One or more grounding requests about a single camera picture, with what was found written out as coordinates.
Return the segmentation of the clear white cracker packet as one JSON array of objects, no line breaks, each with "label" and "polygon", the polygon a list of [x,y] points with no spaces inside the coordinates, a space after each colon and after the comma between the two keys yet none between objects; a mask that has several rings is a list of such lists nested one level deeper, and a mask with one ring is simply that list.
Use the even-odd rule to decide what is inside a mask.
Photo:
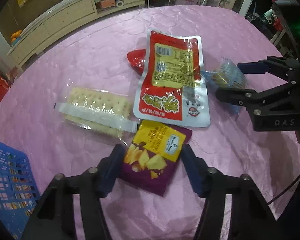
[{"label": "clear white cracker packet", "polygon": [[139,124],[130,118],[132,101],[106,90],[70,87],[54,110],[74,125],[120,139],[126,133],[135,133]]}]

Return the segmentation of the cream tv cabinet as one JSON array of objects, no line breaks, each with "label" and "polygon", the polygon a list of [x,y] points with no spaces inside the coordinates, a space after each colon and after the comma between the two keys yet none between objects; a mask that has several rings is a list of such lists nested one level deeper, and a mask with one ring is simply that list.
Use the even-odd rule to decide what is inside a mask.
[{"label": "cream tv cabinet", "polygon": [[145,5],[145,0],[120,0],[121,6],[98,8],[95,0],[63,0],[32,21],[10,48],[7,57],[21,67],[34,54],[77,28],[114,12]]}]

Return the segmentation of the purple yellow snack bag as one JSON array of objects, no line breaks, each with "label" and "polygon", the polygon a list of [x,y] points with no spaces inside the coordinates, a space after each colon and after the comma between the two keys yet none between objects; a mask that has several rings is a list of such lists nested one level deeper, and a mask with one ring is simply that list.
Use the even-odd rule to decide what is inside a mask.
[{"label": "purple yellow snack bag", "polygon": [[119,178],[164,196],[177,168],[181,148],[191,137],[190,129],[143,120],[127,149]]}]

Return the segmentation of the bowl of oranges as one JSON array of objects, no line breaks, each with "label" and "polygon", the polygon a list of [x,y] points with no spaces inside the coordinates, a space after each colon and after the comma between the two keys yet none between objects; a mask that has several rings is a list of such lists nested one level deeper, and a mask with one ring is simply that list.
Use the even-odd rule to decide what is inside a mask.
[{"label": "bowl of oranges", "polygon": [[22,30],[19,30],[11,35],[11,46],[14,46],[20,40],[22,32]]}]

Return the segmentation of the small red snack pouch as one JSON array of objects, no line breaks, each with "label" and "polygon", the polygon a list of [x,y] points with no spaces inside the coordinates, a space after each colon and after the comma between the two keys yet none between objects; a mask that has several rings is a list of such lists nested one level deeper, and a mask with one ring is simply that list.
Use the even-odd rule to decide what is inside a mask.
[{"label": "small red snack pouch", "polygon": [[143,74],[145,67],[146,49],[137,49],[127,53],[127,60],[134,71],[139,75]]}]

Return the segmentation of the red yellow snack pouch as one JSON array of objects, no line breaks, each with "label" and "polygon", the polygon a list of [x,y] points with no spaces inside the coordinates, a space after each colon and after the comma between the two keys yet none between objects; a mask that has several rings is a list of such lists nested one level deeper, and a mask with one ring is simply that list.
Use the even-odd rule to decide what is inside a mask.
[{"label": "red yellow snack pouch", "polygon": [[147,35],[145,67],[139,80],[134,115],[183,127],[210,125],[202,39],[156,30]]}]

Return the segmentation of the pink quilted table cover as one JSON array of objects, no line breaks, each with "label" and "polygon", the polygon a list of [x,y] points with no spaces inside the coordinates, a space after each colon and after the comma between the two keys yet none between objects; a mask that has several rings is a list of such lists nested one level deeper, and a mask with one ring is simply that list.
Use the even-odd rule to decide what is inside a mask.
[{"label": "pink quilted table cover", "polygon": [[231,10],[129,12],[59,43],[0,103],[0,239],[300,239],[297,59]]}]

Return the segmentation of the blue plastic basket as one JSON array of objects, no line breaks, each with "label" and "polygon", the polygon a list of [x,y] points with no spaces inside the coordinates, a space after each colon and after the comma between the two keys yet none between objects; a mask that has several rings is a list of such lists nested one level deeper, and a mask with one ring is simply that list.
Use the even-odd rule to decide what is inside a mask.
[{"label": "blue plastic basket", "polygon": [[21,239],[40,193],[27,155],[0,142],[0,220]]}]

